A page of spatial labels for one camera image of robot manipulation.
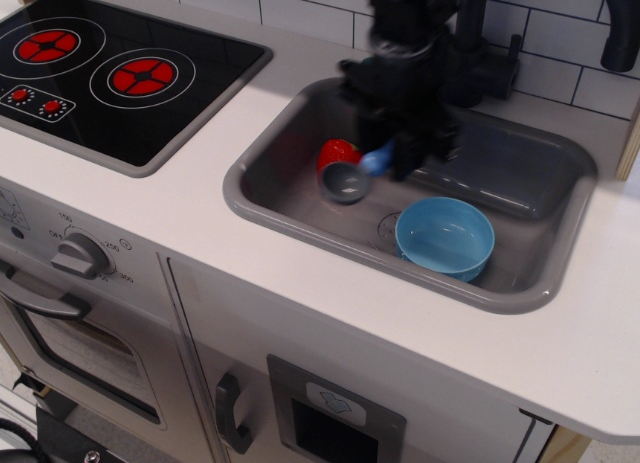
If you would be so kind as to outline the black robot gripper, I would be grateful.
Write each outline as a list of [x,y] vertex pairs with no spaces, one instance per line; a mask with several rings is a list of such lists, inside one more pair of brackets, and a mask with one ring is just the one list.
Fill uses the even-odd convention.
[[443,161],[458,155],[460,125],[439,96],[448,46],[447,37],[421,47],[379,40],[371,56],[338,63],[341,95],[354,106],[358,148],[370,153],[395,136],[395,181],[405,180],[431,155]]

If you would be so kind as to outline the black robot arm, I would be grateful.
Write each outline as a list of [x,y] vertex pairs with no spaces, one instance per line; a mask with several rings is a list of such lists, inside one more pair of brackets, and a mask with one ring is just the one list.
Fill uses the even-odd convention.
[[460,126],[440,98],[458,0],[369,0],[374,21],[370,57],[343,60],[342,96],[356,111],[361,149],[388,142],[393,177],[406,179],[426,159],[443,162],[459,152]]

